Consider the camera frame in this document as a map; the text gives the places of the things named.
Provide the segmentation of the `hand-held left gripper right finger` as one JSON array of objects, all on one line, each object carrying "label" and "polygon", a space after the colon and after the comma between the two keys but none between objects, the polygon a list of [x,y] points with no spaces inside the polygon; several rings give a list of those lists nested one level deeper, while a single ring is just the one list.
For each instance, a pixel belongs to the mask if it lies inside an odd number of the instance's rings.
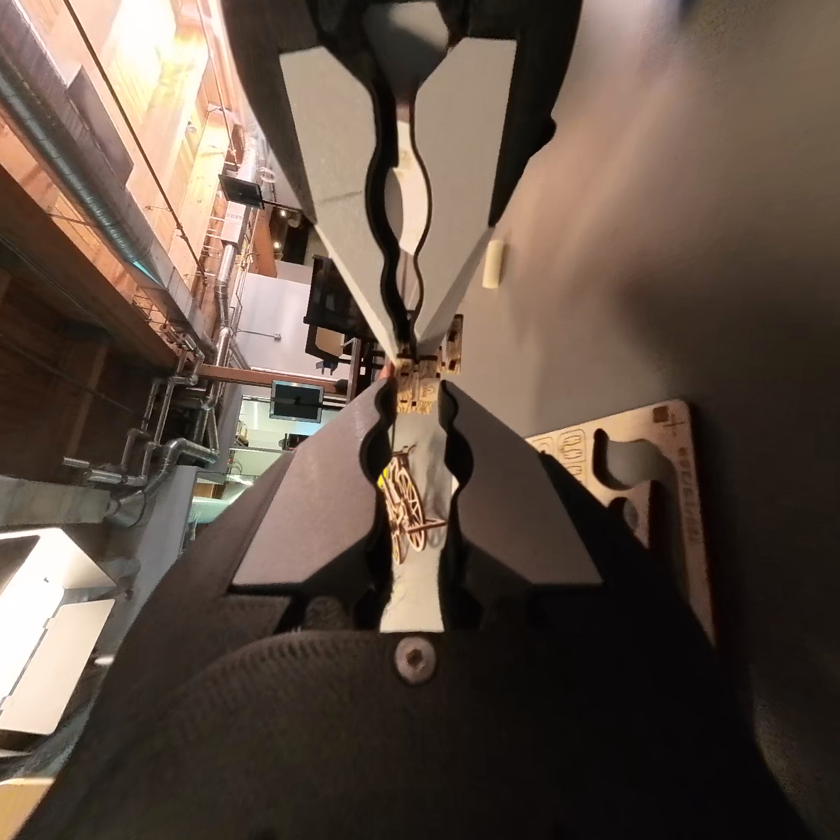
[{"label": "hand-held left gripper right finger", "polygon": [[449,534],[460,587],[602,585],[536,448],[451,381],[441,386],[441,427],[455,482]]}]

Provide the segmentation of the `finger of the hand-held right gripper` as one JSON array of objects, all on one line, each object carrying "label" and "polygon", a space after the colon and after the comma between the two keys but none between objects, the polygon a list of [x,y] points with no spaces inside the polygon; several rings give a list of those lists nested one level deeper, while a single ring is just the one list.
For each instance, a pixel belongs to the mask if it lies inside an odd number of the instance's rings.
[{"label": "finger of the hand-held right gripper", "polygon": [[429,192],[427,230],[416,253],[423,301],[417,351],[444,340],[493,226],[490,207],[508,110],[514,39],[463,38],[421,84],[414,145]]},{"label": "finger of the hand-held right gripper", "polygon": [[394,283],[398,246],[385,214],[375,93],[326,47],[280,56],[314,225],[385,356],[404,339]]}]

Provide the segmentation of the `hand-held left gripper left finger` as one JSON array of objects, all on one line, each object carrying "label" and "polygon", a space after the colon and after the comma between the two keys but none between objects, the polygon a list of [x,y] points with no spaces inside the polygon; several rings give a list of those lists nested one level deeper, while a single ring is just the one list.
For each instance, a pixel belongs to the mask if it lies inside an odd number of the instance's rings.
[{"label": "hand-held left gripper left finger", "polygon": [[234,589],[387,589],[396,381],[374,382],[300,444],[232,580]]}]

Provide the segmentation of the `small black hanging monitor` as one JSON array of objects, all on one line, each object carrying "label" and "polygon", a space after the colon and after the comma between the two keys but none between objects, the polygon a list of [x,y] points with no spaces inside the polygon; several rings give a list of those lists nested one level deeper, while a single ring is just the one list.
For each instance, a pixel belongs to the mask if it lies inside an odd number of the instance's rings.
[{"label": "small black hanging monitor", "polygon": [[218,177],[225,198],[230,203],[263,209],[265,201],[259,184],[222,173]]}]

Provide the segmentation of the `bicycle print paper sheet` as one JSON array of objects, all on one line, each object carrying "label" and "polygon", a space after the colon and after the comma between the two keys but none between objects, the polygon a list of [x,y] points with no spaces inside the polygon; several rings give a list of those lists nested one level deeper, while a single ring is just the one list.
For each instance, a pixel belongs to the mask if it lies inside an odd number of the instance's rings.
[{"label": "bicycle print paper sheet", "polygon": [[392,549],[392,588],[380,624],[386,633],[444,630],[438,574],[455,489],[445,444],[436,414],[398,415],[391,459],[377,481]]}]

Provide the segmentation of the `grey pipe cluster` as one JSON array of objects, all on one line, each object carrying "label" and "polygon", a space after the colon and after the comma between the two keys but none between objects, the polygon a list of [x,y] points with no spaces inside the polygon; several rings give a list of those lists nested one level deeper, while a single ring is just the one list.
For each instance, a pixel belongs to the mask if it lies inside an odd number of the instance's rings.
[{"label": "grey pipe cluster", "polygon": [[[187,456],[201,464],[212,464],[219,457],[219,439],[215,407],[200,405],[199,419],[204,421],[203,431],[192,437],[177,437],[163,441],[165,422],[172,406],[175,390],[180,387],[194,387],[198,382],[195,374],[174,374],[168,379],[155,380],[149,393],[140,427],[133,427],[127,433],[122,457],[118,466],[95,466],[91,462],[64,456],[61,464],[74,469],[88,484],[111,488],[130,488],[151,493],[156,490],[177,465],[179,458]],[[130,473],[133,445],[143,443],[140,471]]]}]

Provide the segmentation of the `wooden sheet with slot engravings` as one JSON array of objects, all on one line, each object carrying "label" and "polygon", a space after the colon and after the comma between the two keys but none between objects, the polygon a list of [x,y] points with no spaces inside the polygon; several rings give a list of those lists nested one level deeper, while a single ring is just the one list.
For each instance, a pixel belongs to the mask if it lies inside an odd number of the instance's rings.
[{"label": "wooden sheet with slot engravings", "polygon": [[654,555],[716,646],[689,405],[665,400],[526,439],[614,511]]}]

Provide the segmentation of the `red-brown steel beam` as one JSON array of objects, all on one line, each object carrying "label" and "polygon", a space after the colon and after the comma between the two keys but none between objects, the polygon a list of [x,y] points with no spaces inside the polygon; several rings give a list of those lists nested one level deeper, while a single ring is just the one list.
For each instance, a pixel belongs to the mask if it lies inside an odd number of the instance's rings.
[{"label": "red-brown steel beam", "polygon": [[237,385],[271,387],[275,382],[321,387],[326,393],[346,396],[349,381],[330,376],[294,374],[287,371],[240,369],[218,364],[202,363],[197,371],[176,372],[168,377],[175,385],[195,386],[201,380]]}]

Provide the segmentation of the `black framed wall monitor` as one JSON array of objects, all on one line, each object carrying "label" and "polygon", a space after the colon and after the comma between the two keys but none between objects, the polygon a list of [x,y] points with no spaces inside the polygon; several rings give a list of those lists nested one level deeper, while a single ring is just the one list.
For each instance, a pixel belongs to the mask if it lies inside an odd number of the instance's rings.
[{"label": "black framed wall monitor", "polygon": [[269,418],[286,422],[322,422],[322,385],[273,381],[270,389]]}]

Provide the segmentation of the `short silver ventilation duct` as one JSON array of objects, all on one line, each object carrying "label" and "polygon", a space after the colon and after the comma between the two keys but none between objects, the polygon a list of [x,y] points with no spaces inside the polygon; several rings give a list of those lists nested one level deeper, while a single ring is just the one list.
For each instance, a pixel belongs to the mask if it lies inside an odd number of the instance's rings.
[{"label": "short silver ventilation duct", "polygon": [[214,365],[234,366],[240,370],[249,367],[239,351],[230,320],[229,285],[234,273],[238,247],[236,244],[225,242],[216,275],[214,293],[217,305],[217,330],[214,351]]}]

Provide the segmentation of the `long silver ventilation duct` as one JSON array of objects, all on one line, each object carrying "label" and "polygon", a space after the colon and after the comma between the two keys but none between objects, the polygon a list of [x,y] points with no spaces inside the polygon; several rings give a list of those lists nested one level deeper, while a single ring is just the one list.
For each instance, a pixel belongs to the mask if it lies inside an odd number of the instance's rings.
[{"label": "long silver ventilation duct", "polygon": [[176,276],[153,243],[151,227],[113,173],[94,132],[67,96],[48,62],[34,70],[2,58],[2,104],[59,183],[84,211],[112,251],[154,289],[173,292]]}]

